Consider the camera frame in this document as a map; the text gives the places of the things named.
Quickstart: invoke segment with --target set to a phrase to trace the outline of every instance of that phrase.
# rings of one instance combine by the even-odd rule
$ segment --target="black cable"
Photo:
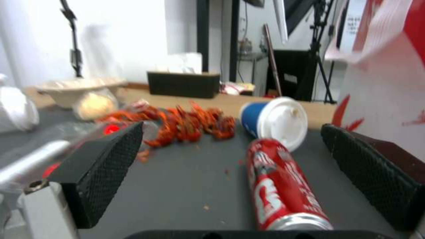
[[[245,2],[245,33],[242,40],[246,38],[247,32],[248,32],[248,9],[247,9],[247,3]]]

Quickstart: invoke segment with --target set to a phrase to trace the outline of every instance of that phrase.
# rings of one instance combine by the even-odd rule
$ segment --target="white plastic bag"
[[[424,15],[423,0],[384,0],[362,49],[327,55],[348,63],[332,123],[394,142],[425,162]]]
[[[95,120],[118,110],[118,101],[106,88],[88,91],[73,105],[75,116],[80,120]]]

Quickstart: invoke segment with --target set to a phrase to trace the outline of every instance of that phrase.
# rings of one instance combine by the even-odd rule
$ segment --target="white label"
[[[258,183],[254,190],[254,197],[260,224],[263,224],[271,215],[284,206],[277,194],[275,184],[268,178]]]

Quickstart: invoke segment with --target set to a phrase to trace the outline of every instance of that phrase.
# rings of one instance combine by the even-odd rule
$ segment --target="black storage box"
[[[151,94],[213,98],[220,89],[220,74],[182,74],[148,71]]]

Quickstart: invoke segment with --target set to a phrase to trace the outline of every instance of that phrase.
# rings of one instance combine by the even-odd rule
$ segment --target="gray mat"
[[[0,135],[0,151],[28,142],[55,123],[74,120],[71,112],[55,108],[40,112],[40,117],[35,132]],[[255,230],[245,165],[240,164],[251,140],[238,125],[234,139],[215,141],[204,135],[198,143],[157,149],[145,164],[134,162],[98,225],[80,230],[81,238],[124,238],[152,229]],[[308,132],[293,157],[335,229],[408,238],[408,233],[395,231],[339,170],[318,130]]]

